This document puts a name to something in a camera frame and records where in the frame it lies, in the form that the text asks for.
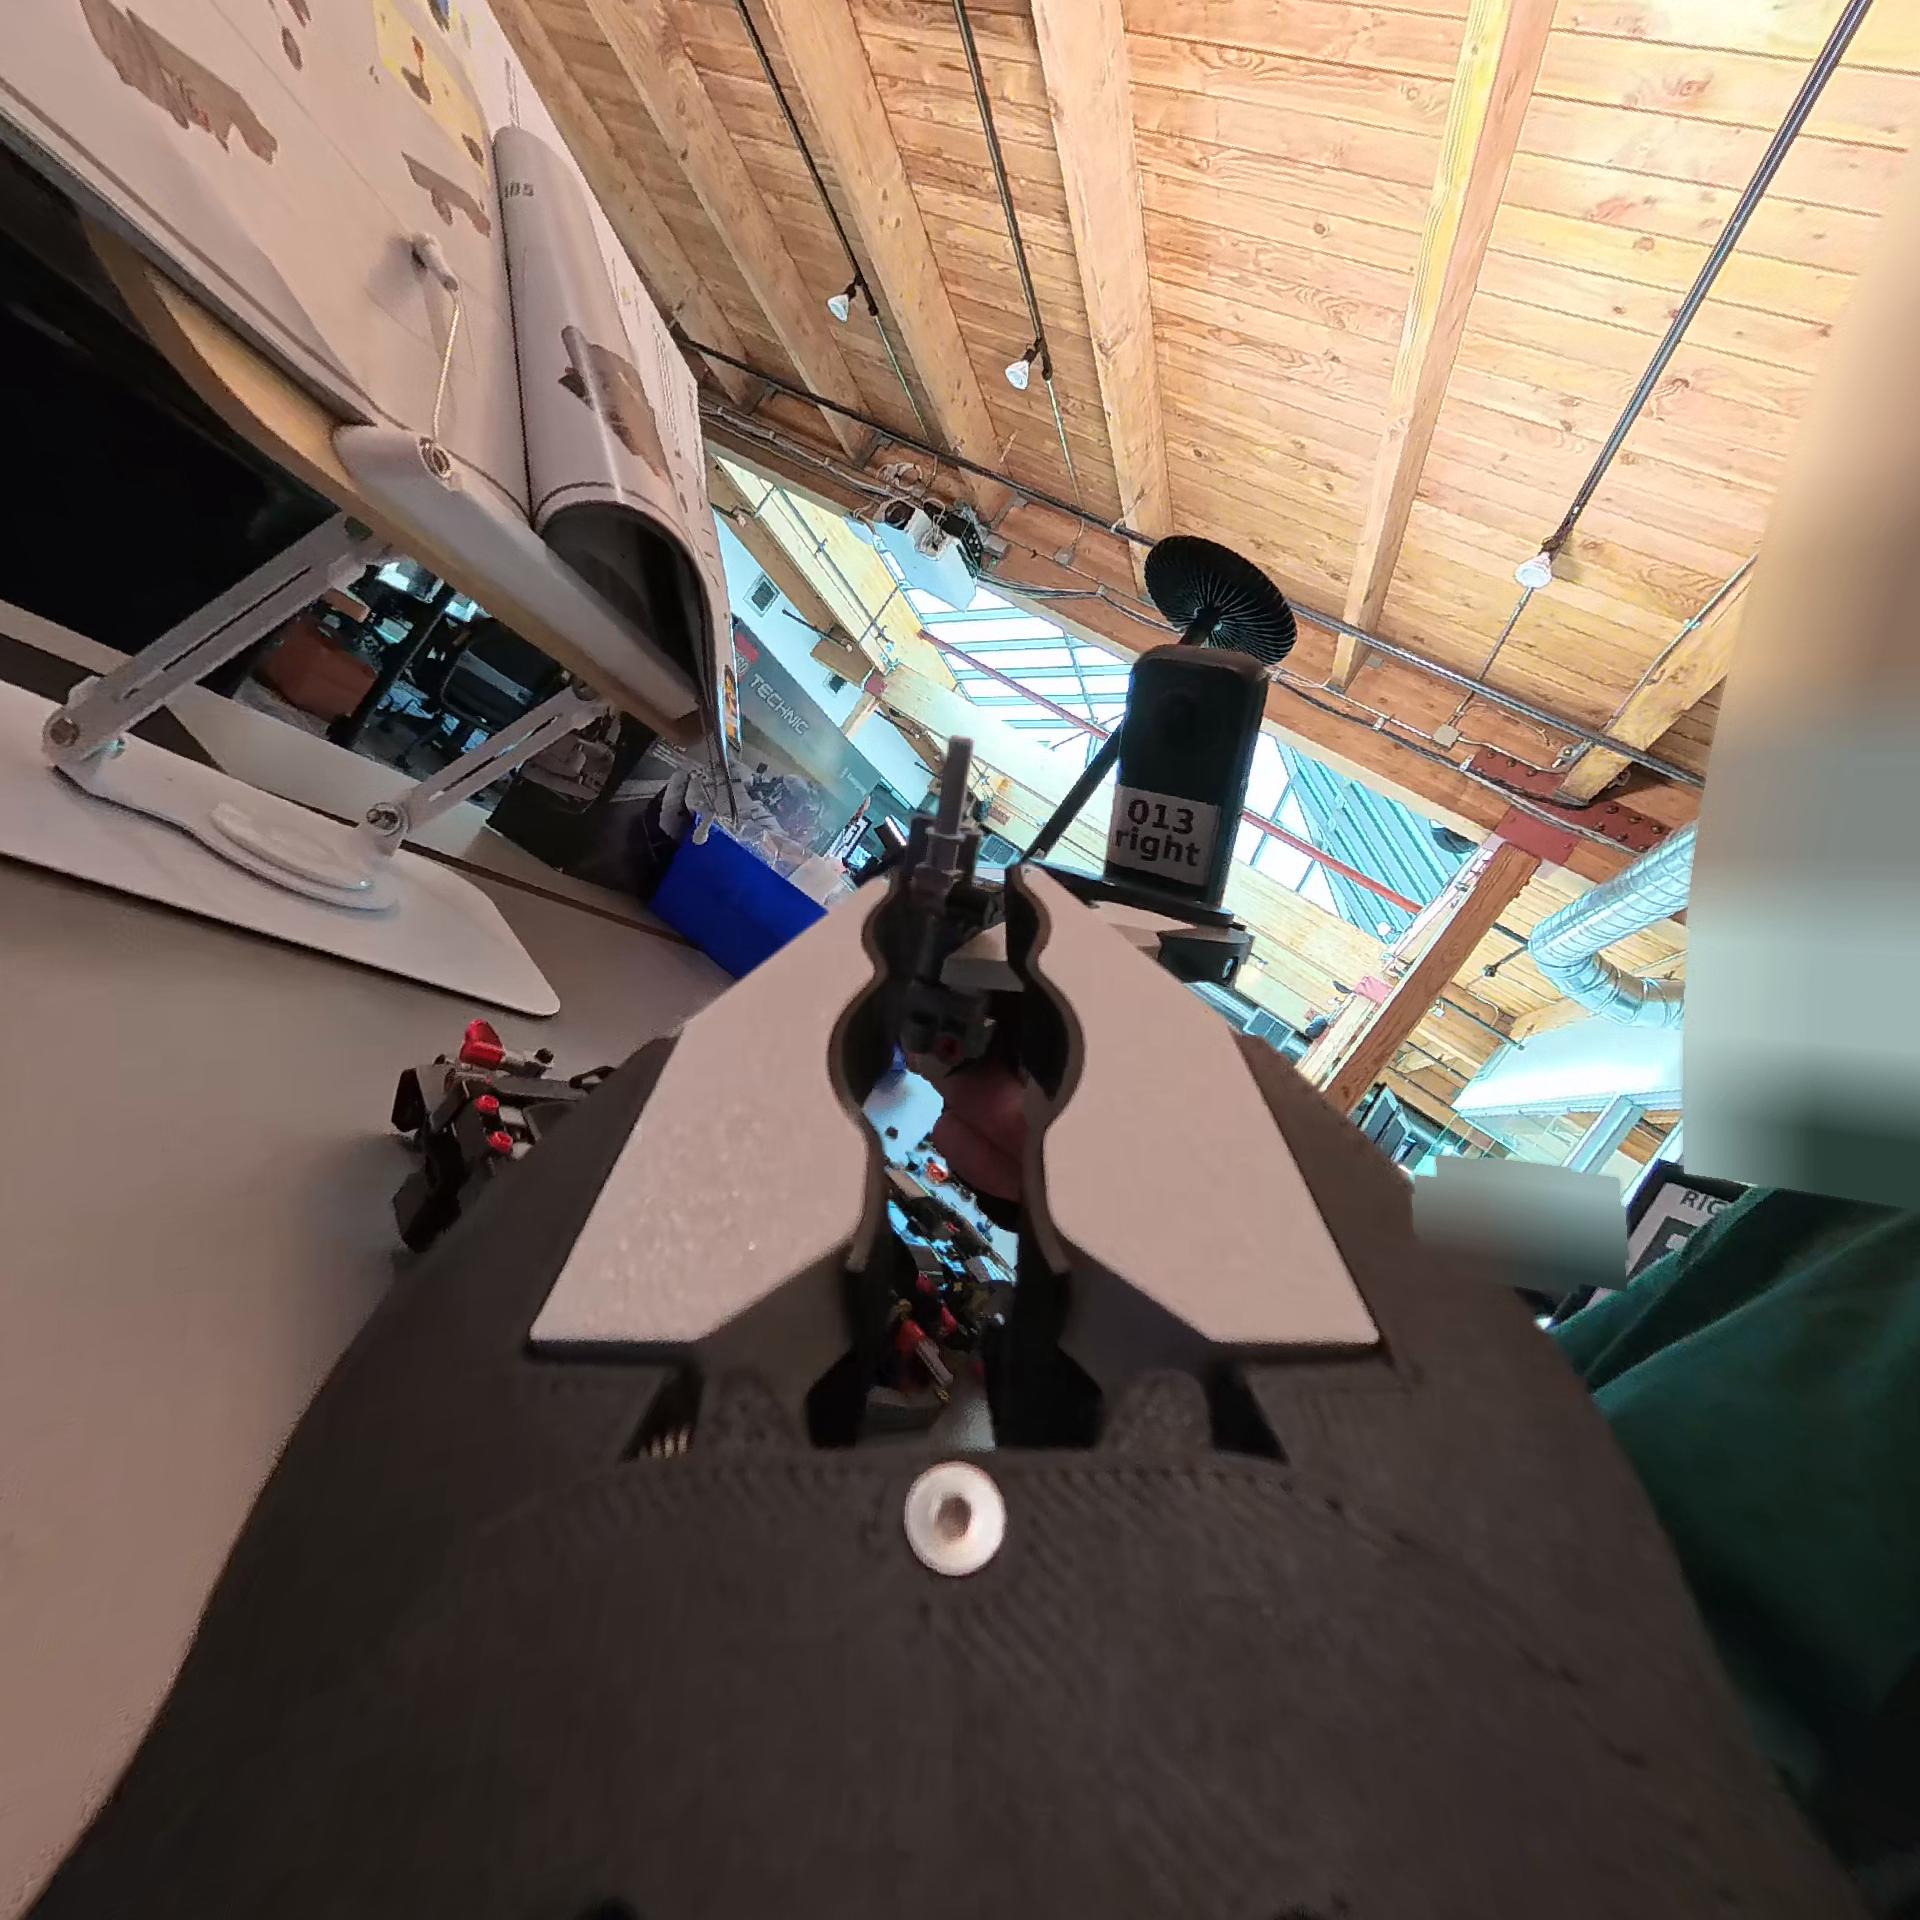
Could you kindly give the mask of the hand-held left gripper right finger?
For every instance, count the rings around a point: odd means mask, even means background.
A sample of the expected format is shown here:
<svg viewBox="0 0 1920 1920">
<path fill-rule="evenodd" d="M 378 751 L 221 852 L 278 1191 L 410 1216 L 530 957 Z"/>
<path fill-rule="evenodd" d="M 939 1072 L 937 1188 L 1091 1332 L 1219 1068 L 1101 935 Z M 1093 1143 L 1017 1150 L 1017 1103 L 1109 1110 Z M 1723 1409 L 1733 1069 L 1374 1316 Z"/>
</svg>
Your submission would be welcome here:
<svg viewBox="0 0 1920 1920">
<path fill-rule="evenodd" d="M 1019 1261 L 1003 1421 L 1114 1421 L 1149 1377 L 1206 1421 L 1380 1390 L 1380 1328 L 1230 1028 L 1036 865 L 1022 984 Z"/>
</svg>

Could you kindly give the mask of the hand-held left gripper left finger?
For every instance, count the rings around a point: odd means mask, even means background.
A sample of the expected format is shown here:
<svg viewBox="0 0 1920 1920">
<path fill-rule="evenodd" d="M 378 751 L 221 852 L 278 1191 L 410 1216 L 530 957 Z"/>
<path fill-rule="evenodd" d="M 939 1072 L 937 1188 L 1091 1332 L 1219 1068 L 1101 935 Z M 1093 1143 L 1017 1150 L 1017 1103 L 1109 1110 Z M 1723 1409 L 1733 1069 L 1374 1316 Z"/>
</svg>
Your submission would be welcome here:
<svg viewBox="0 0 1920 1920">
<path fill-rule="evenodd" d="M 875 879 L 689 1020 L 530 1325 L 541 1360 L 750 1374 L 863 1421 L 893 1348 L 862 1016 L 899 881 Z"/>
</svg>

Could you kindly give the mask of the small grey lego subassembly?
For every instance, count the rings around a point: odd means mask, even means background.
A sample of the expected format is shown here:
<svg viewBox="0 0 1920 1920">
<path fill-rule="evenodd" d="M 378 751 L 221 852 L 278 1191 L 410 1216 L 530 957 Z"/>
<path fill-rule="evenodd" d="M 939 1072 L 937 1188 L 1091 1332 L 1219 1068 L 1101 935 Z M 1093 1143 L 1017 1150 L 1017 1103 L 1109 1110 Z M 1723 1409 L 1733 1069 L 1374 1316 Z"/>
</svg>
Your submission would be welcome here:
<svg viewBox="0 0 1920 1920">
<path fill-rule="evenodd" d="M 934 809 L 907 844 L 884 932 L 886 1020 L 905 1062 L 934 1080 L 977 1062 L 991 1040 L 995 987 L 969 972 L 957 984 L 947 977 L 948 961 L 991 926 L 977 884 L 972 766 L 973 741 L 951 736 Z"/>
</svg>

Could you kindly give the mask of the large grey lego vehicle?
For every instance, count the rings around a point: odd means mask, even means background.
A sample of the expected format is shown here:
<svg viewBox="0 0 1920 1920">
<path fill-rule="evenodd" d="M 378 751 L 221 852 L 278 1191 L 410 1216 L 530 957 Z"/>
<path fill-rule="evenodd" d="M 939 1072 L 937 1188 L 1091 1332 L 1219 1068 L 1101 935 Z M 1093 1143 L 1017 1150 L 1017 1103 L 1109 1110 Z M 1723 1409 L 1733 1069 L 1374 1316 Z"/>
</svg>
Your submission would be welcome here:
<svg viewBox="0 0 1920 1920">
<path fill-rule="evenodd" d="M 391 1126 L 414 1155 L 391 1200 L 401 1245 L 433 1245 L 611 1073 L 559 1073 L 548 1047 L 515 1047 L 483 1016 L 454 1051 L 404 1068 L 391 1103 Z"/>
</svg>

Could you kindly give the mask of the dark printed lego box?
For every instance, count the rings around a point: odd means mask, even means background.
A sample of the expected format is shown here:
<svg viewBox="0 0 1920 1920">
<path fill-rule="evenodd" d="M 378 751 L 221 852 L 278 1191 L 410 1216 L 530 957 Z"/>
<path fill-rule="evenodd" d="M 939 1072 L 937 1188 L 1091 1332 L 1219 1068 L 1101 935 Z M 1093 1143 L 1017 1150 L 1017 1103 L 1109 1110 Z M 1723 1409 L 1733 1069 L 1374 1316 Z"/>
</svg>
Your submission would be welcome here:
<svg viewBox="0 0 1920 1920">
<path fill-rule="evenodd" d="M 737 744 L 731 750 L 742 781 L 775 777 L 809 780 L 847 806 L 866 798 L 866 760 L 843 731 L 766 654 L 737 654 L 731 663 Z"/>
</svg>

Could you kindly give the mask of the lego instruction booklet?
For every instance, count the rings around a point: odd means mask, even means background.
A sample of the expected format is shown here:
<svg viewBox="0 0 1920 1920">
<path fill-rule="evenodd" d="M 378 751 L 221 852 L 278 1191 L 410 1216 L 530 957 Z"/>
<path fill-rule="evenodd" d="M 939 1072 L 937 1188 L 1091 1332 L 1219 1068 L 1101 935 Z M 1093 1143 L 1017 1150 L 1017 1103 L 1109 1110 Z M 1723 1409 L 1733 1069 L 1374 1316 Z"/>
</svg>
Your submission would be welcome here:
<svg viewBox="0 0 1920 1920">
<path fill-rule="evenodd" d="M 737 744 L 698 381 L 486 4 L 3 8 L 5 133 L 305 395 L 246 432 L 649 727 Z"/>
</svg>

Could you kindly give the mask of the person's right hand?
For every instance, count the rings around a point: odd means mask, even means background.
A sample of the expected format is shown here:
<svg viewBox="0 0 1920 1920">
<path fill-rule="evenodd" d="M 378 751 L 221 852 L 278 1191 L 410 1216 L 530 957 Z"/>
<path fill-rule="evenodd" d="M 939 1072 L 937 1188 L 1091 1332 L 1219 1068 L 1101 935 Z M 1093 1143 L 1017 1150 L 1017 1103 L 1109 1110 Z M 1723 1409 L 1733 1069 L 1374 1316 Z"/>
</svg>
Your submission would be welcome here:
<svg viewBox="0 0 1920 1920">
<path fill-rule="evenodd" d="M 1027 1094 L 1017 1069 L 980 1060 L 945 1079 L 932 1150 L 953 1180 L 972 1188 L 980 1211 L 1015 1230 L 1022 1211 Z"/>
</svg>

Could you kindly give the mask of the black pole with ribbed disc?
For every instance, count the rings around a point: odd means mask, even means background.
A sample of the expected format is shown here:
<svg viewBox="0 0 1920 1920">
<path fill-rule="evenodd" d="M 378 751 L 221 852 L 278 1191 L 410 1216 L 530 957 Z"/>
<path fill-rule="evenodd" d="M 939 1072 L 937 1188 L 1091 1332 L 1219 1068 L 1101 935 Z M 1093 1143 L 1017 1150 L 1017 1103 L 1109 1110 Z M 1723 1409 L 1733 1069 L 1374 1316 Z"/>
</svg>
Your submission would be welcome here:
<svg viewBox="0 0 1920 1920">
<path fill-rule="evenodd" d="M 1270 672 L 1286 659 L 1298 632 L 1283 589 L 1255 563 L 1222 543 L 1173 534 L 1149 545 L 1142 575 L 1147 597 L 1177 632 L 1175 643 L 1164 644 L 1243 652 L 1265 664 L 1268 689 Z M 1117 750 L 1114 739 L 1117 728 L 1099 744 L 1086 773 L 1075 780 L 1070 792 L 1044 821 L 1023 852 L 1027 859 L 1050 855 L 1081 809 L 1093 803 L 1098 788 L 1109 780 L 1116 783 Z"/>
</svg>

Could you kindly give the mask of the pile of clear plastic bags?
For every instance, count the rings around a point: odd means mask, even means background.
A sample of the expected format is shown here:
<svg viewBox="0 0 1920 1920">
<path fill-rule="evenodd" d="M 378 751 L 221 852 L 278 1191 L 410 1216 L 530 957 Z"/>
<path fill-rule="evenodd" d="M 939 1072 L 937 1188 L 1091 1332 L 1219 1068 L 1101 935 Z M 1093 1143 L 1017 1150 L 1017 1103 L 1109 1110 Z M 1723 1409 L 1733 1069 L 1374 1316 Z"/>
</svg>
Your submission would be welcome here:
<svg viewBox="0 0 1920 1920">
<path fill-rule="evenodd" d="M 737 766 L 715 825 L 807 901 L 833 904 L 851 888 L 843 857 L 825 851 L 843 828 L 834 806 L 837 792 L 804 773 Z"/>
</svg>

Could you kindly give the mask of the blue plastic bin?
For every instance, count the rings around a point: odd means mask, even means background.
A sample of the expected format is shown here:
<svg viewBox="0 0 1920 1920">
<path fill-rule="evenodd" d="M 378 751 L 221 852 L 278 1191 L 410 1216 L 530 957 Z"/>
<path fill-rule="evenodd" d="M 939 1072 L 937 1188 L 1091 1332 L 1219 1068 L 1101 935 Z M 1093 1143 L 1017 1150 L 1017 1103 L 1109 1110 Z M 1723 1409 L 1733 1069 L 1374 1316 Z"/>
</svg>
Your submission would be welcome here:
<svg viewBox="0 0 1920 1920">
<path fill-rule="evenodd" d="M 827 911 L 723 825 L 678 840 L 649 904 L 731 977 L 758 969 Z"/>
</svg>

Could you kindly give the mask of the white ceiling projector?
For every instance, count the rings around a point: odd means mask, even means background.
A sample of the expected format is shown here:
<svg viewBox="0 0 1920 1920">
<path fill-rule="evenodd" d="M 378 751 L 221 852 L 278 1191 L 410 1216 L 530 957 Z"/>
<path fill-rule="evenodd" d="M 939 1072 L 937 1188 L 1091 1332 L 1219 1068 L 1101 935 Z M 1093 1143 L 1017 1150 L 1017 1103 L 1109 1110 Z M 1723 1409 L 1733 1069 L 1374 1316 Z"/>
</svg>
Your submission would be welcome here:
<svg viewBox="0 0 1920 1920">
<path fill-rule="evenodd" d="M 972 608 L 987 545 L 969 509 L 897 497 L 871 520 L 871 537 L 899 566 L 907 589 L 923 591 L 947 608 Z"/>
</svg>

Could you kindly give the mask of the black framed sign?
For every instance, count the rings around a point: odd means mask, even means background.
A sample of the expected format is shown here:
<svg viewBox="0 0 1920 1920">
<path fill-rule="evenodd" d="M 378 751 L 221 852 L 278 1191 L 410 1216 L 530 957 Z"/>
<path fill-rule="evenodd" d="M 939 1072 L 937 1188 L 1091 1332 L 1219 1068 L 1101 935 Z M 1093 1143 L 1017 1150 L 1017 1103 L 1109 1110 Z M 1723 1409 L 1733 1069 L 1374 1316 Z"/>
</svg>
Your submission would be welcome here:
<svg viewBox="0 0 1920 1920">
<path fill-rule="evenodd" d="M 1695 1181 L 1674 1163 L 1661 1163 L 1655 1172 L 1661 1176 L 1636 1188 L 1628 1208 L 1623 1265 L 1628 1283 L 1685 1248 L 1743 1191 L 1739 1183 Z"/>
</svg>

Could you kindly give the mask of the person's green shirt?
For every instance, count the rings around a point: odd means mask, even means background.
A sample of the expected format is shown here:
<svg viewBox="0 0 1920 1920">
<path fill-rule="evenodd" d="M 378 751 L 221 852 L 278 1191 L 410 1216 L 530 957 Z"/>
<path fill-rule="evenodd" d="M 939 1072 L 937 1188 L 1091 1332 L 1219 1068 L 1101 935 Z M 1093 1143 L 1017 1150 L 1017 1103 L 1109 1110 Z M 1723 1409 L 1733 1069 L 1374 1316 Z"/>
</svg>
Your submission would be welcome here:
<svg viewBox="0 0 1920 1920">
<path fill-rule="evenodd" d="M 1917 1916 L 1917 1214 L 1750 1188 L 1553 1329 L 1749 1727 L 1875 1916 Z"/>
</svg>

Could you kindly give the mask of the white book stand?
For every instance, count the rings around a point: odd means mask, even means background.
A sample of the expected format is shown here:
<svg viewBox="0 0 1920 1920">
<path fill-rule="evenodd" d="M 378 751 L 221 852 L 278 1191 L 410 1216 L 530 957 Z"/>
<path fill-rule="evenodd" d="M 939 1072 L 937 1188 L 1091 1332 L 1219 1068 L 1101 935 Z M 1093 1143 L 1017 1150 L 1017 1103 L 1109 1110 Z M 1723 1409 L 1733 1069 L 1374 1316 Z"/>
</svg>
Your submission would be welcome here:
<svg viewBox="0 0 1920 1920">
<path fill-rule="evenodd" d="M 283 377 L 131 245 L 97 229 L 86 239 L 148 334 L 173 328 L 164 349 L 230 423 L 278 435 L 286 464 L 305 452 L 298 432 L 324 439 L 342 468 L 333 484 L 342 509 L 61 705 L 5 693 L 5 855 L 498 1009 L 554 1016 L 558 991 L 492 899 L 403 846 L 612 705 L 662 736 L 700 739 L 727 773 L 730 593 L 701 457 L 678 452 L 666 481 L 634 455 L 622 479 L 590 473 L 580 500 L 545 495 L 526 518 L 500 509 L 430 437 L 333 423 L 299 385 L 243 395 L 238 372 L 211 364 L 213 348 L 235 351 L 245 374 L 271 385 Z M 131 739 L 173 693 L 395 555 L 433 564 L 571 684 L 433 780 L 372 803 L 355 825 Z"/>
</svg>

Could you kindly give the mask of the silver ventilation duct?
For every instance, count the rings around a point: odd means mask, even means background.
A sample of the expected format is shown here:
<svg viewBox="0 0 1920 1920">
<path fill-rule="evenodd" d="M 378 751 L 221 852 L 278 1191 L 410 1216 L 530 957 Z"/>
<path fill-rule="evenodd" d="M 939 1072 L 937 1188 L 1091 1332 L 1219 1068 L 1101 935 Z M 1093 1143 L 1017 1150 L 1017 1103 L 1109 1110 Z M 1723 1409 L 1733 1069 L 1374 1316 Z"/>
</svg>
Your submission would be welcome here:
<svg viewBox="0 0 1920 1920">
<path fill-rule="evenodd" d="M 1685 983 L 1626 974 L 1605 960 L 1605 950 L 1689 907 L 1694 851 L 1695 828 L 1689 825 L 1553 911 L 1526 937 L 1532 964 L 1589 1016 L 1679 1028 Z"/>
</svg>

